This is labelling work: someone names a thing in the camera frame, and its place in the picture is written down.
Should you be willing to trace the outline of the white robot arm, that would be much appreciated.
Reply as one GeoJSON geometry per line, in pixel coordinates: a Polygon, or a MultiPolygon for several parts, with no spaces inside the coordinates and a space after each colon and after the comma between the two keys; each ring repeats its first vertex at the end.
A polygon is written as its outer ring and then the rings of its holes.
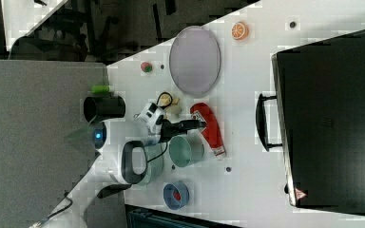
{"type": "Polygon", "coordinates": [[[171,123],[136,118],[100,122],[95,129],[101,135],[95,139],[99,156],[53,211],[29,228],[87,228],[85,211],[103,189],[111,185],[128,188],[144,178],[148,146],[167,143],[177,135],[204,127],[206,123],[199,120],[171,123]]]}

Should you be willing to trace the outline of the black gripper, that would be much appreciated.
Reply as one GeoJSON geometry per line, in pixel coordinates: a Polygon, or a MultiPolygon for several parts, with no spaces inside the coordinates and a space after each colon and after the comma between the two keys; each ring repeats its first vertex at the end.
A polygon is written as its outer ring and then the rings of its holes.
{"type": "Polygon", "coordinates": [[[188,130],[203,131],[206,128],[206,122],[200,120],[183,120],[180,123],[171,123],[164,121],[161,127],[160,143],[167,143],[173,137],[183,134],[188,130]]]}

